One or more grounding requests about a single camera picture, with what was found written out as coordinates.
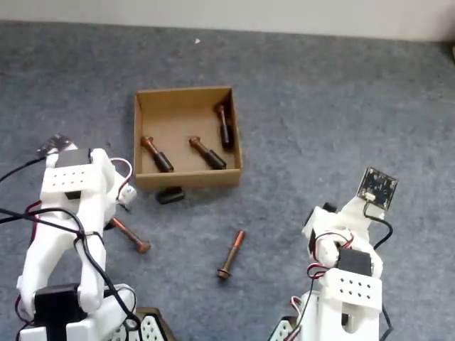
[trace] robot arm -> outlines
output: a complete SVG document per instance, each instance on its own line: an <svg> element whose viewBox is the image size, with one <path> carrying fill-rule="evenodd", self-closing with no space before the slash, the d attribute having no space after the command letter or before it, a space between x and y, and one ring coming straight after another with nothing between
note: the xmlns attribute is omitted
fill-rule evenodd
<svg viewBox="0 0 455 341"><path fill-rule="evenodd" d="M363 215L365 204L363 199L354 197L338 213L326 205L325 208L315 207L302 231L309 241L310 257L331 269L338 262L340 248L365 252L371 257L372 276L380 278L382 260L370 244L368 227L371 220ZM378 207L371 207L370 210L374 212L369 214L381 219L384 217L384 210Z"/></svg>
<svg viewBox="0 0 455 341"><path fill-rule="evenodd" d="M103 149L89 152L87 149L67 148L59 154L50 155L46 165L41 207L64 207L76 212L85 233L92 234L87 237L90 254L104 269L105 248L100 238L93 233L102 236L105 225L114 216L117 197L131 201L135 195L134 189L125 185L120 193L124 195L119 195L119 187L125 178L116 172ZM40 218L77 231L75 222L64 213L49 212ZM27 251L23 273L18 280L23 304L30 316L35 313L35 292L47 285L58 260L64 251L73 247L74 241L75 234L38 224L36 237ZM77 243L76 247L82 261L79 305L90 313L102 304L104 283L87 260L81 243Z"/></svg>

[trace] cardboard box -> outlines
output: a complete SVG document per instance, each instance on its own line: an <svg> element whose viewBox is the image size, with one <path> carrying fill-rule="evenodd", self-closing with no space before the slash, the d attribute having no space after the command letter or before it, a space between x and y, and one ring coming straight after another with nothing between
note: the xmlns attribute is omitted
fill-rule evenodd
<svg viewBox="0 0 455 341"><path fill-rule="evenodd" d="M219 103L226 105L235 146L224 151L220 140ZM141 137L152 136L158 150L166 154L173 173L160 173ZM188 142L200 136L226 163L225 170L211 170ZM140 188L202 188L235 186L242 174L242 149L231 87L146 90L134 98L134 174Z"/></svg>

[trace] copper bolt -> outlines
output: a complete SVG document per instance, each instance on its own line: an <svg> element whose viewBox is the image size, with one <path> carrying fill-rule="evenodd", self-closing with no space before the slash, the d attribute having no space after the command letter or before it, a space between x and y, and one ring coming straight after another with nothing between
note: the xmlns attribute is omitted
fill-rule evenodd
<svg viewBox="0 0 455 341"><path fill-rule="evenodd" d="M240 245L242 245L244 238L245 231L241 229L239 232L237 232L237 236L235 236L234 243L232 244L229 254L227 254L227 258L225 263L223 264L223 267L221 269L218 269L219 278L226 280L230 277L230 268L232 266L232 263L234 263L235 256L237 255Z"/></svg>
<svg viewBox="0 0 455 341"><path fill-rule="evenodd" d="M140 254L145 254L148 250L150 250L150 243L148 241L143 242L133 231L126 227L125 224L116 217L111 219L111 224L118 227L120 231L122 231L122 233L129 238L129 240L136 244L136 249Z"/></svg>
<svg viewBox="0 0 455 341"><path fill-rule="evenodd" d="M226 125L225 106L222 105L222 104L218 105L217 111L218 111L218 113L220 114L221 124L222 124L223 126L225 126L225 125Z"/></svg>
<svg viewBox="0 0 455 341"><path fill-rule="evenodd" d="M141 137L141 146L143 146L151 155L158 154L158 149L154 145L153 137Z"/></svg>
<svg viewBox="0 0 455 341"><path fill-rule="evenodd" d="M143 146L155 161L156 167L162 173L172 173L173 166L172 163L168 160L166 155L162 151L159 151L154 145L153 137L141 137L141 146Z"/></svg>
<svg viewBox="0 0 455 341"><path fill-rule="evenodd" d="M208 149L206 146L200 142L200 137L199 136L192 136L190 137L190 145L197 150L199 153L208 153Z"/></svg>

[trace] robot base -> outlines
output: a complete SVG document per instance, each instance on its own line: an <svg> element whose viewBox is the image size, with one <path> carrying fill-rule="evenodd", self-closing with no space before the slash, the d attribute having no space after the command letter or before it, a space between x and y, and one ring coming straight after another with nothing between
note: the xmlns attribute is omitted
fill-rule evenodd
<svg viewBox="0 0 455 341"><path fill-rule="evenodd" d="M161 316L158 308L137 308L136 315L142 320L141 333L143 340L177 341L172 330ZM107 341L139 341L138 332L129 332L122 326L107 338Z"/></svg>

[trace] red wire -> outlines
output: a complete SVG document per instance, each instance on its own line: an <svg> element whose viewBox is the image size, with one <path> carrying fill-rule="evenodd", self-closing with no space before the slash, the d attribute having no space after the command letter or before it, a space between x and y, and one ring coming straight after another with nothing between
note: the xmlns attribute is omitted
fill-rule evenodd
<svg viewBox="0 0 455 341"><path fill-rule="evenodd" d="M353 240L354 240L354 236L352 234L351 234L351 238L349 240L346 237L344 237L342 234L339 234L339 233L336 233L336 232L325 232L323 234L320 234L314 240L314 249L313 249L313 258L317 262L319 262L319 260L316 257L316 248L317 248L317 245L318 245L317 241L318 241L319 238L321 238L323 236L329 236L329 235L336 235L336 236L339 236L339 237L343 238L344 240L346 240L346 243L342 246L344 249L347 249L353 243Z"/></svg>
<svg viewBox="0 0 455 341"><path fill-rule="evenodd" d="M29 205L26 208L26 213L29 213L32 208L35 208L36 206L39 206L39 205L41 205L41 200L38 200L38 201L34 202L33 204ZM33 243L33 240L35 240L37 226L38 226L38 223L33 222L33 228L31 230L31 237L30 237L30 244Z"/></svg>

